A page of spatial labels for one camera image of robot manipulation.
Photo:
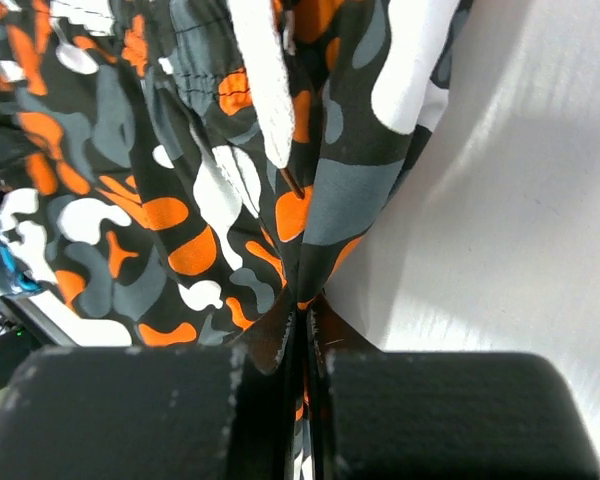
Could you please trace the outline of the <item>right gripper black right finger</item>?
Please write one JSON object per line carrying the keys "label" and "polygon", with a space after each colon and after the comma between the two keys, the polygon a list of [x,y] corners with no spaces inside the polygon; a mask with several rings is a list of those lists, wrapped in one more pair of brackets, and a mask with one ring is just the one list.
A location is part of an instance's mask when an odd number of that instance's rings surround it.
{"label": "right gripper black right finger", "polygon": [[521,352],[384,352],[324,298],[307,312],[317,479],[599,479],[559,371]]}

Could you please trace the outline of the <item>black orange camouflage shorts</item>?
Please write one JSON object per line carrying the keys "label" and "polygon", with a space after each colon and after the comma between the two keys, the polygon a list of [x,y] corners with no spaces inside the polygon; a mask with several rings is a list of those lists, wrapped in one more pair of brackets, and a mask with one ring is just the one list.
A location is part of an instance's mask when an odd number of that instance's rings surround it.
{"label": "black orange camouflage shorts", "polygon": [[0,1],[0,236],[154,346],[305,308],[443,114],[467,1]]}

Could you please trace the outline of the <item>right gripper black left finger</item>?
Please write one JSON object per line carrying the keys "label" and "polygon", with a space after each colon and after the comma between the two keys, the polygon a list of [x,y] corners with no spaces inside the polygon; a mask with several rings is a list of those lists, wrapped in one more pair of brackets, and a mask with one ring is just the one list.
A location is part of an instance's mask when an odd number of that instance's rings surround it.
{"label": "right gripper black left finger", "polygon": [[0,405],[0,479],[289,479],[294,315],[283,301],[227,346],[50,343]]}

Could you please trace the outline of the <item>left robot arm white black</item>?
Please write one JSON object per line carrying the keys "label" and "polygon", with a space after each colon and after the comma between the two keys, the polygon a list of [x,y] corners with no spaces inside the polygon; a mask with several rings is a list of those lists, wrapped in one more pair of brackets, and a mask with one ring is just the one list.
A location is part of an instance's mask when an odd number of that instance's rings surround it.
{"label": "left robot arm white black", "polygon": [[0,299],[0,404],[15,370],[50,338],[11,299]]}

